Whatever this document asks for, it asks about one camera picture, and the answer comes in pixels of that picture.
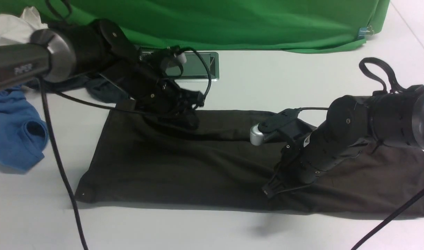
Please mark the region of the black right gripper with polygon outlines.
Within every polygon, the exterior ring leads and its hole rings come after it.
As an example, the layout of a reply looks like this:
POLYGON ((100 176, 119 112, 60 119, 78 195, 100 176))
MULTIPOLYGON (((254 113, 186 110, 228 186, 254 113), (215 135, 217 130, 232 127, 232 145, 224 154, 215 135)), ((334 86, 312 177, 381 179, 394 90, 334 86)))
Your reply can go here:
POLYGON ((268 199, 312 184, 344 160, 365 148, 364 125, 285 125, 276 130, 286 146, 272 178, 262 190, 268 199))

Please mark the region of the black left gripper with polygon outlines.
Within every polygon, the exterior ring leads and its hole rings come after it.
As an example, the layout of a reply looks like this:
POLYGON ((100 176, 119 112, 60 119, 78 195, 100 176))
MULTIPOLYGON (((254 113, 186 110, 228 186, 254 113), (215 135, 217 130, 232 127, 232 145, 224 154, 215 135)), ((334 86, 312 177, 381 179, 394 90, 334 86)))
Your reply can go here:
POLYGON ((204 95, 200 91, 181 88, 174 80, 146 64, 116 62, 103 69, 101 76, 126 92, 136 101, 136 109, 158 117, 173 117, 170 125, 197 130, 200 120, 193 110, 204 106, 204 95))

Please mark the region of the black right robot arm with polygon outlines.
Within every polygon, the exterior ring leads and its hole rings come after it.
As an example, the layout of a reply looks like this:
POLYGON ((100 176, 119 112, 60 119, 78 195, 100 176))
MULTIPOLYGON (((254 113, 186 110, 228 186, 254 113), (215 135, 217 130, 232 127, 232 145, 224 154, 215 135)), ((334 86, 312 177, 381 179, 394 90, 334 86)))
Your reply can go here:
POLYGON ((314 183, 371 143, 424 150, 422 85, 370 97, 344 95, 325 109, 326 119, 318 127, 299 119, 304 110, 285 109, 250 130, 253 145, 274 138, 286 144, 274 175, 262 188, 268 198, 314 183))

